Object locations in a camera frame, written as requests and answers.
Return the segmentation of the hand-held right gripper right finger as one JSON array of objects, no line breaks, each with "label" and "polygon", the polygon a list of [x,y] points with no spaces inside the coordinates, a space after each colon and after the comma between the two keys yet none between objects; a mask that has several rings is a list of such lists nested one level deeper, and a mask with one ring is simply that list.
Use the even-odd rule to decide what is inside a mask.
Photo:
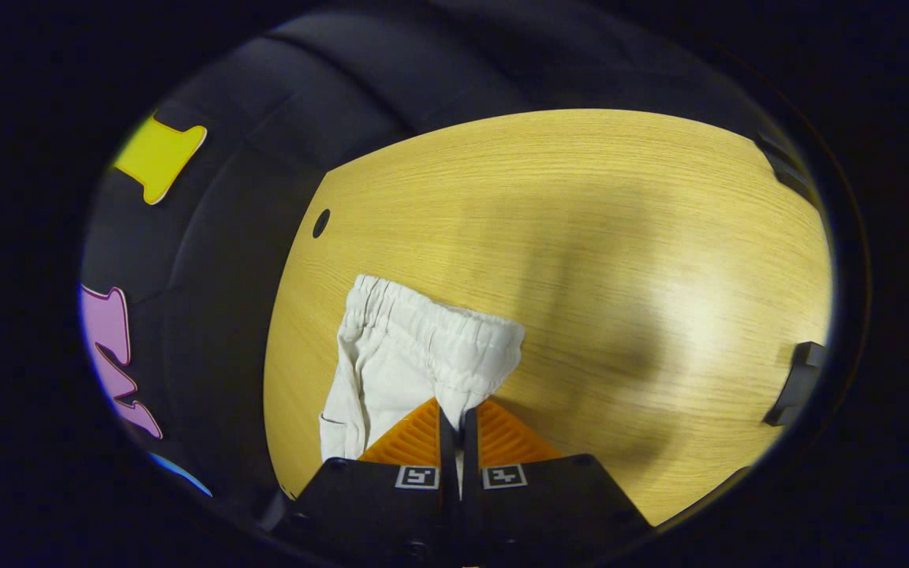
[{"label": "hand-held right gripper right finger", "polygon": [[652,526],[591,454],[563,455],[495,402],[464,423],[461,550],[467,566],[595,566]]}]

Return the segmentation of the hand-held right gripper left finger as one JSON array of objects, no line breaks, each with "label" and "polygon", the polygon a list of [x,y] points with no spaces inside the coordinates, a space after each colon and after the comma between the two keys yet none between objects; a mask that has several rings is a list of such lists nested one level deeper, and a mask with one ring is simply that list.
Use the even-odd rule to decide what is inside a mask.
[{"label": "hand-held right gripper left finger", "polygon": [[357,459],[326,460],[294,501],[294,538],[340,566],[450,566],[454,432],[423,402]]}]

